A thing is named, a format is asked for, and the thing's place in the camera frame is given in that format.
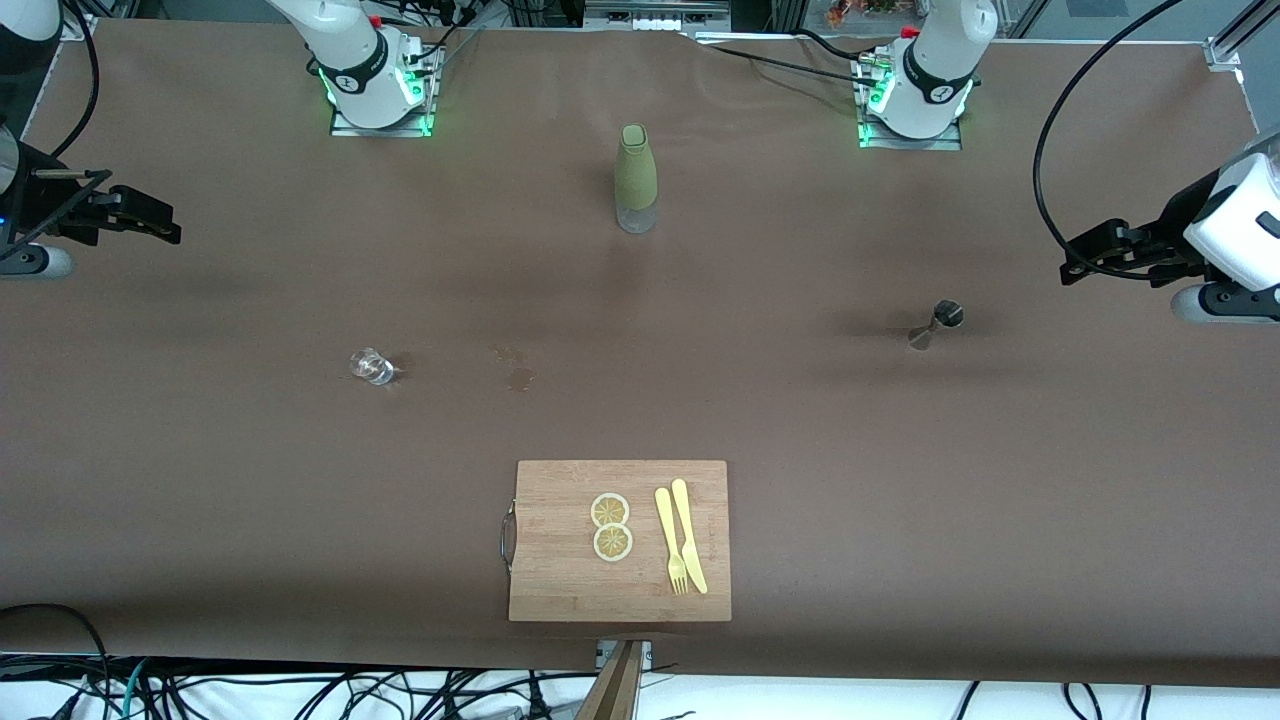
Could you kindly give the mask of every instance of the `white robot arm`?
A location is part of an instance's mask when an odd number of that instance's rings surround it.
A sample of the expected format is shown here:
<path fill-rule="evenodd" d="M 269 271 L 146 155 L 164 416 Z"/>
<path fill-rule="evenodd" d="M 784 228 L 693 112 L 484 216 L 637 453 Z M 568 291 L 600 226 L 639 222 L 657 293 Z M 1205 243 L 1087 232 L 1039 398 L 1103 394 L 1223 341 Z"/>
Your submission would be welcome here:
<path fill-rule="evenodd" d="M 1280 323 L 1280 127 L 1174 195 L 1160 218 L 1137 228 L 1110 219 L 1068 245 L 1065 286 L 1100 266 L 1147 268 L 1152 287 L 1204 278 L 1174 295 L 1189 323 Z"/>
<path fill-rule="evenodd" d="M 425 101 L 422 41 L 375 27 L 360 0 L 266 1 L 302 33 L 329 100 L 352 124 L 384 128 Z"/>
<path fill-rule="evenodd" d="M 991 0 L 934 0 L 918 37 L 878 50 L 890 55 L 892 76 L 868 110 L 904 137 L 942 135 L 964 111 L 974 69 L 998 27 Z"/>
<path fill-rule="evenodd" d="M 61 36 L 58 0 L 0 3 L 0 74 L 18 74 L 52 58 Z"/>
<path fill-rule="evenodd" d="M 1183 234 L 1225 277 L 1178 292 L 1172 309 L 1179 318 L 1280 322 L 1280 127 L 1219 170 L 1212 193 Z"/>

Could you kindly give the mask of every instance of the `yellow fork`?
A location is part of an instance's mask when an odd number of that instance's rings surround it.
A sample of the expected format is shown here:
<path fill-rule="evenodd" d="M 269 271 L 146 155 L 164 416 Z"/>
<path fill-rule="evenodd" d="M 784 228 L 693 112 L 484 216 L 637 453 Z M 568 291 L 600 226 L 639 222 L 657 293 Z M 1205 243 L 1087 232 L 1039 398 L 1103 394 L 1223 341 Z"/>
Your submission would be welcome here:
<path fill-rule="evenodd" d="M 685 569 L 685 561 L 680 559 L 680 547 L 676 544 L 676 518 L 671 512 L 671 491 L 660 487 L 653 497 L 658 501 L 662 534 L 667 536 L 667 575 L 671 577 L 671 589 L 676 594 L 685 594 L 689 592 L 689 571 Z"/>

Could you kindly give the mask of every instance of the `white floor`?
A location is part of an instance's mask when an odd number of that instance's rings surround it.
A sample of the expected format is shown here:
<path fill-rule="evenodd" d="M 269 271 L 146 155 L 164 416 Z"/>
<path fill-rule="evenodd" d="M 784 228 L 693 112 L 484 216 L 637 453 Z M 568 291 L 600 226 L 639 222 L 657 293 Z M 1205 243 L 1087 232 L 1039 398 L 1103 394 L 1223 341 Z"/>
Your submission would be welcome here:
<path fill-rule="evenodd" d="M 521 671 L 484 675 L 470 688 L 492 688 L 526 678 Z M 443 674 L 410 675 L 415 688 L 435 688 Z M 356 691 L 371 684 L 353 683 Z M 541 683 L 550 706 L 581 700 L 590 679 Z M 705 675 L 646 675 L 640 692 L 636 720 L 669 720 L 689 714 L 690 720 L 742 720 L 780 717 L 804 720 L 954 720 L 968 683 L 820 680 L 786 678 L 724 678 Z M 287 684 L 247 687 L 205 683 L 183 691 L 184 702 L 210 720 L 288 720 L 323 687 Z M 115 688 L 119 693 L 122 688 Z M 1094 685 L 1106 720 L 1139 720 L 1142 689 L 1132 685 Z M 0 720 L 32 720 L 51 716 L 73 691 L 54 683 L 0 683 Z M 349 694 L 338 689 L 312 715 L 312 720 L 337 720 Z M 383 697 L 410 711 L 408 696 L 387 689 Z M 1076 703 L 1092 719 L 1092 707 L 1076 687 Z M 422 707 L 424 698 L 416 700 Z M 463 711 L 468 719 L 504 717 L 504 710 L 527 707 L 515 694 L 476 702 Z M 99 720 L 100 701 L 86 700 L 73 720 Z M 1217 688 L 1155 688 L 1151 720 L 1267 720 L 1280 717 L 1280 691 Z M 399 720 L 399 710 L 385 702 L 364 702 L 351 720 Z M 966 720 L 992 717 L 1018 720 L 1073 720 L 1061 689 L 1050 683 L 983 683 L 975 693 Z"/>

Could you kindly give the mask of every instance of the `clear glass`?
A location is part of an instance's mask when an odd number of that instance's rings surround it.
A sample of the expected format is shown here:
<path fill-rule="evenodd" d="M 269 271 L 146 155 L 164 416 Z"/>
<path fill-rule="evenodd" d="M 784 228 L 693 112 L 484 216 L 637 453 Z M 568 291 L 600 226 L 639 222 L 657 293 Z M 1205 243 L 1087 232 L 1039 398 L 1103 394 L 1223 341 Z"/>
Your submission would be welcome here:
<path fill-rule="evenodd" d="M 396 377 L 396 366 L 372 347 L 366 347 L 351 356 L 351 373 L 375 386 L 384 386 Z"/>
<path fill-rule="evenodd" d="M 621 202 L 614 202 L 618 210 L 618 224 L 622 229 L 632 234 L 640 234 L 643 232 L 649 232 L 654 225 L 658 224 L 658 201 L 654 200 L 652 205 L 641 210 L 632 210 L 622 205 Z"/>

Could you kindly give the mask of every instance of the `wooden cutting board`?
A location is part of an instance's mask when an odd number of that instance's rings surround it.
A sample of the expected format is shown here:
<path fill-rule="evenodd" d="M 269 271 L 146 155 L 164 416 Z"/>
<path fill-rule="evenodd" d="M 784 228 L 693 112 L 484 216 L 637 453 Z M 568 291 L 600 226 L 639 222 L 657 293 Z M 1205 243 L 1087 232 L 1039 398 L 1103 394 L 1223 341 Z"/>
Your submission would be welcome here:
<path fill-rule="evenodd" d="M 654 491 L 689 486 L 694 539 L 707 594 L 692 582 L 677 596 L 667 577 L 667 541 Z M 627 500 L 631 552 L 596 556 L 591 502 Z M 728 469 L 722 460 L 525 460 L 516 474 L 511 620 L 553 623 L 705 623 L 732 616 Z M 676 519 L 676 538 L 685 537 Z"/>

